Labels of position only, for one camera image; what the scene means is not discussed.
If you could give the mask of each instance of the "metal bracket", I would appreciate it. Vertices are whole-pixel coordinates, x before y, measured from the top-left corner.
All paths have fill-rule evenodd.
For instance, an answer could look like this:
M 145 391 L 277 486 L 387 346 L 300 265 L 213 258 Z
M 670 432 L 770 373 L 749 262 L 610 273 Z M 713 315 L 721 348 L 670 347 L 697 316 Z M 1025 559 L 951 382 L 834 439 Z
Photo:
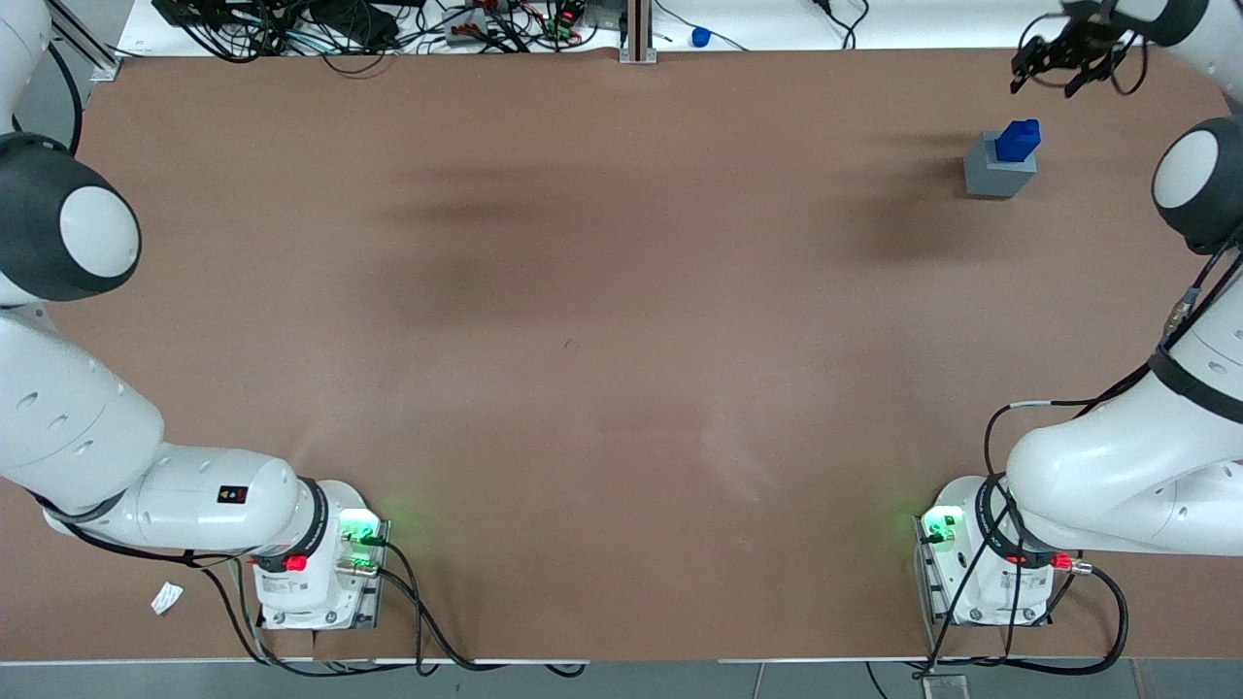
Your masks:
M 655 49 L 648 49 L 648 55 L 643 60 L 639 60 L 639 61 L 631 60 L 630 58 L 630 52 L 625 51 L 625 50 L 622 51 L 620 56 L 622 56 L 622 63 L 623 65 L 628 65 L 628 66 L 655 66 L 656 65 L 656 50 Z
M 52 29 L 65 39 L 76 53 L 94 66 L 91 82 L 112 82 L 121 71 L 118 60 L 106 44 L 97 40 L 86 24 L 82 22 L 61 0 L 46 0 L 47 11 L 52 15 Z
M 392 522 L 389 520 L 380 521 L 379 530 L 375 532 L 380 539 L 388 540 L 389 529 Z M 377 546 L 375 553 L 379 557 L 377 565 L 384 567 L 388 561 L 388 549 L 384 546 Z M 354 614 L 354 623 L 349 628 L 375 628 L 375 621 L 380 616 L 380 593 L 383 592 L 383 578 L 374 577 L 363 581 L 363 599 L 358 604 L 358 613 Z
M 625 0 L 625 45 L 618 51 L 618 60 L 629 66 L 656 63 L 656 49 L 651 45 L 651 0 Z

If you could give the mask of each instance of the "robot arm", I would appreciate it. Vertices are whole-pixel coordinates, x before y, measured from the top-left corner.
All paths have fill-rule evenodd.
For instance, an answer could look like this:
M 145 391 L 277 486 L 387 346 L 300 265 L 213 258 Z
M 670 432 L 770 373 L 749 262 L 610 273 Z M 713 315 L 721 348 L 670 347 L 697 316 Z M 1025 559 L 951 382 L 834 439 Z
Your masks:
M 1071 2 L 1075 21 L 1131 30 L 1243 91 L 1243 7 L 1233 0 Z M 1095 12 L 1095 20 L 1090 16 Z M 1208 119 L 1152 178 L 1157 211 L 1198 254 L 1243 231 L 1243 118 Z M 1027 434 L 1007 485 L 1028 535 L 1060 549 L 1243 555 L 1243 285 L 1237 279 L 1152 372 L 1095 412 Z M 1190 303 L 1182 308 L 1186 312 Z
M 0 476 L 88 541 L 250 553 L 270 627 L 373 624 L 382 524 L 354 489 L 254 451 L 165 443 L 159 410 L 47 320 L 45 301 L 111 291 L 142 252 L 107 180 L 9 129 L 50 34 L 42 0 L 0 4 Z
M 1243 5 L 1236 0 L 1073 1 L 1064 9 L 1070 21 L 1058 37 L 1019 49 L 1012 90 L 1059 67 L 1108 78 L 1101 65 L 1116 62 L 1094 61 L 1120 60 L 1120 39 L 1134 31 L 1228 96 L 1243 92 Z M 1180 137 L 1156 169 L 1152 199 L 1193 252 L 1236 246 L 1243 238 L 1243 117 L 1208 119 Z M 1024 435 L 1003 476 L 965 476 L 941 491 L 920 519 L 933 608 L 955 623 L 1040 623 L 1060 551 L 1243 556 L 1243 465 L 1234 463 L 1243 458 L 1239 270 L 1232 264 L 1234 277 L 1190 317 L 1198 289 L 1188 290 L 1149 372 L 1124 393 Z M 1185 318 L 1190 327 L 1171 335 Z M 1003 517 L 1009 507 L 1012 516 Z M 975 575 L 963 576 L 973 557 Z

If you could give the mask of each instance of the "red connector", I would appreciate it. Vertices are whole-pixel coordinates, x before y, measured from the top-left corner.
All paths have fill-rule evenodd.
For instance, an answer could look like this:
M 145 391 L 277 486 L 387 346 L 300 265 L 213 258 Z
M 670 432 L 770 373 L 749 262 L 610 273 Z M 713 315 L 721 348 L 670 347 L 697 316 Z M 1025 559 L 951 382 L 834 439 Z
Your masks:
M 1053 562 L 1049 565 L 1055 570 L 1065 571 L 1070 575 L 1091 575 L 1091 563 L 1071 558 L 1069 553 L 1054 553 Z

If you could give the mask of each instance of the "brown mat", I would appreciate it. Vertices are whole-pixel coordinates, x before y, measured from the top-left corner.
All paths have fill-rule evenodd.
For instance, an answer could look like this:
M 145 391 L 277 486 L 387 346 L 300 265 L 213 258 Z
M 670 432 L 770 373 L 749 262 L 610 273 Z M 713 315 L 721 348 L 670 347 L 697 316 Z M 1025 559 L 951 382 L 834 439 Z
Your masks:
M 1130 100 L 1011 97 L 1008 62 L 131 61 L 82 158 L 144 259 L 53 318 L 169 440 L 355 485 L 471 657 L 920 655 L 910 516 L 982 470 L 993 408 L 1142 361 L 1202 261 L 1149 180 L 1219 95 L 1157 56 Z M 978 132 L 1025 117 L 1039 175 L 965 198 Z M 998 458 L 1063 417 L 1007 418 Z M 58 536 L 11 485 L 0 555 L 2 658 L 240 654 L 201 576 Z M 1091 558 L 1130 597 L 1129 653 L 1243 657 L 1243 562 Z M 155 618 L 164 580 L 188 591 Z M 1019 653 L 1105 650 L 1110 601 L 1078 587 Z M 379 631 L 314 652 L 409 657 L 409 618 L 389 596 Z

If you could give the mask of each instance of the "gray box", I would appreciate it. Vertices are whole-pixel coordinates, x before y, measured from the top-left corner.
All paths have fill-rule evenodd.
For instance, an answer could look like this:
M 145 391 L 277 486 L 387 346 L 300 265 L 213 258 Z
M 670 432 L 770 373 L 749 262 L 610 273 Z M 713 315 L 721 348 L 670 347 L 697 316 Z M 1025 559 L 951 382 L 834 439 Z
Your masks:
M 440 21 L 445 25 L 445 44 L 447 46 L 467 46 L 471 44 L 482 46 L 484 42 L 474 36 L 454 32 L 454 27 L 474 25 L 481 34 L 487 34 L 487 12 L 485 12 L 482 7 L 454 7 L 451 10 L 445 10 Z
M 625 0 L 587 0 L 583 20 L 589 27 L 622 29 L 623 12 L 625 12 Z
M 983 132 L 962 159 L 962 169 L 967 175 L 967 194 L 1013 197 L 1035 174 L 1034 152 L 1022 163 L 997 159 L 997 137 L 1001 134 L 999 131 Z

